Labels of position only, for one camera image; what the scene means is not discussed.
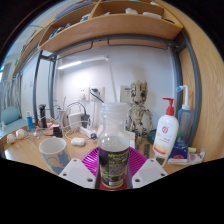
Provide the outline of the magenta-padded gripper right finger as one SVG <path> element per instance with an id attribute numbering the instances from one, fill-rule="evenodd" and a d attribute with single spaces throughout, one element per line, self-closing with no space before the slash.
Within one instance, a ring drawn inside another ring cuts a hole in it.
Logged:
<path id="1" fill-rule="evenodd" d="M 129 149 L 127 188 L 140 188 L 167 176 L 167 172 L 155 159 L 147 159 L 136 149 Z"/>

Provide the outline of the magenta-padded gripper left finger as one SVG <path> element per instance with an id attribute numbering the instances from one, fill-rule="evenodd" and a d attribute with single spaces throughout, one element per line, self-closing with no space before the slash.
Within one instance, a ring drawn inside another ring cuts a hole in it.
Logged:
<path id="1" fill-rule="evenodd" d="M 72 158 L 59 176 L 81 187 L 98 189 L 100 186 L 98 149 L 92 149 L 81 159 Z"/>

